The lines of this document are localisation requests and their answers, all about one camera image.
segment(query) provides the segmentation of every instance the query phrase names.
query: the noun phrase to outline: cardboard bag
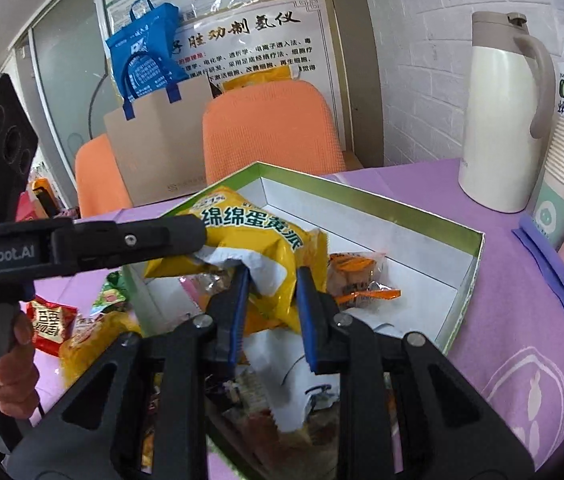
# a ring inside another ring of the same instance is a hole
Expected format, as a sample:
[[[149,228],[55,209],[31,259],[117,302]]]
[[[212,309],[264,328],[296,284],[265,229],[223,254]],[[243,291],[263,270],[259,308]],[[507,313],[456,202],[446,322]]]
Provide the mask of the cardboard bag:
[[[202,115],[213,99],[206,75],[134,96],[133,103],[123,97],[123,107],[107,114],[104,123],[133,205],[204,189]]]

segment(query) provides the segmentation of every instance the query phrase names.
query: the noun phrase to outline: thermos handle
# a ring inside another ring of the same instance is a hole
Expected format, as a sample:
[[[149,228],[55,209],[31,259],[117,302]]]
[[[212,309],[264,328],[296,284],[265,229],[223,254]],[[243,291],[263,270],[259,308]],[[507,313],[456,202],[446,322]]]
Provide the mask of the thermos handle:
[[[530,135],[533,139],[548,136],[552,128],[553,114],[555,113],[555,66],[544,44],[527,34],[517,34],[514,42],[524,53],[537,61],[540,70],[539,99],[535,117],[530,123]]]

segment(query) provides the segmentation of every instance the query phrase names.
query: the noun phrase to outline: white brick wall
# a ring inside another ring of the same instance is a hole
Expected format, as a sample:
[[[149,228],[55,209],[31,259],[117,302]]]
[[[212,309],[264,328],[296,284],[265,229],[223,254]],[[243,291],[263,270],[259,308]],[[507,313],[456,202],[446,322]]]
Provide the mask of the white brick wall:
[[[387,165],[462,154],[471,15],[522,12],[556,62],[564,0],[368,0],[380,63]]]

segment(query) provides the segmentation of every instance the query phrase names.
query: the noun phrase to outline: thermos lid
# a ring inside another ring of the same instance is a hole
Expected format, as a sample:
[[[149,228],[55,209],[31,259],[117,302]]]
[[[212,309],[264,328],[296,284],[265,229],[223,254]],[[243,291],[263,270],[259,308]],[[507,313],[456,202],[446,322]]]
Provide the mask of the thermos lid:
[[[514,37],[528,34],[526,16],[520,12],[489,12],[482,10],[473,13],[473,46],[487,46],[522,54]]]

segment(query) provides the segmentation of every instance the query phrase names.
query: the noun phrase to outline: window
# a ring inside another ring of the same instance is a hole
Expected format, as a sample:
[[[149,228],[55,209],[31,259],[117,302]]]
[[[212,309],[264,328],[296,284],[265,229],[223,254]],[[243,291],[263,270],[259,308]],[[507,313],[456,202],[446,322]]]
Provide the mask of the window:
[[[75,171],[81,145],[104,133],[104,115],[120,106],[107,75],[94,0],[59,0],[31,38],[47,119],[68,170]]]

